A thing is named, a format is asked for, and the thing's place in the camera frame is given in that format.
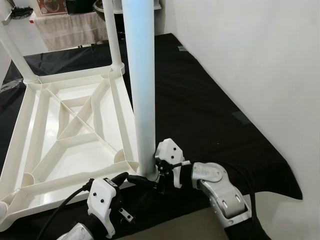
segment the black cloth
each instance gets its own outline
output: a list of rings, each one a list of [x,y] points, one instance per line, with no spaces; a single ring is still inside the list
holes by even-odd
[[[125,41],[120,41],[125,64],[124,82],[131,99],[130,76]],[[257,192],[269,191],[302,199],[302,192],[286,160],[228,98],[198,61],[172,34],[155,37],[155,124],[156,143],[172,138],[183,150],[186,160],[214,159],[247,167],[254,176]],[[39,76],[65,73],[111,64],[109,46],[94,45],[25,57]],[[11,63],[5,83],[21,78]],[[24,86],[0,95],[0,167],[6,157],[10,138],[23,99]],[[243,194],[248,191],[231,169],[230,180]],[[136,187],[121,190],[130,198],[142,194]],[[138,232],[170,219],[209,207],[200,191],[181,189],[161,197],[136,224],[116,232],[116,237]],[[0,239],[35,239],[52,211],[18,219]],[[47,230],[46,239],[56,239],[69,231],[77,217],[87,215],[86,203],[67,206]]]
[[[259,220],[252,218],[224,229],[228,240],[271,240],[263,230]]]

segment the white towel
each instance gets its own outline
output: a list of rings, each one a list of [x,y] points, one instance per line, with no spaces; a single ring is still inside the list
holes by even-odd
[[[96,12],[35,16],[33,22],[49,51],[57,51],[107,40],[106,23]]]

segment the box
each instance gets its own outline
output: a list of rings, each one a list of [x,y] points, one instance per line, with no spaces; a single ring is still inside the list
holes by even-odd
[[[31,6],[37,17],[68,13],[65,0],[31,0]]]

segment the white tube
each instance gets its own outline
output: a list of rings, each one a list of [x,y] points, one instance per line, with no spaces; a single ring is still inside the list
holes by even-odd
[[[138,174],[158,177],[154,154],[155,29],[153,0],[122,0],[134,122],[139,156]]]
[[[19,72],[23,76],[23,81],[25,83],[32,83],[36,81],[38,79],[38,76],[32,72],[31,68],[22,56],[18,47],[5,30],[5,27],[2,24],[2,22],[0,22],[0,42],[2,43],[6,52],[9,54],[15,66],[18,68]]]
[[[114,15],[114,6],[112,0],[102,0],[104,19],[106,25],[106,32],[108,34],[108,41],[110,46],[110,53],[112,58],[112,69],[122,69],[124,74],[124,63],[121,62],[120,48],[118,42],[118,34],[116,28],[116,21]]]

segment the white wall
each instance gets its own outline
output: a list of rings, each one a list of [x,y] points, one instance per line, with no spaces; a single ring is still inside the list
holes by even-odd
[[[265,230],[273,240],[319,240],[319,1],[161,2],[156,33],[174,33],[298,180],[303,202],[257,194]]]
[[[6,0],[0,0],[0,21],[7,19],[11,13],[11,5]]]

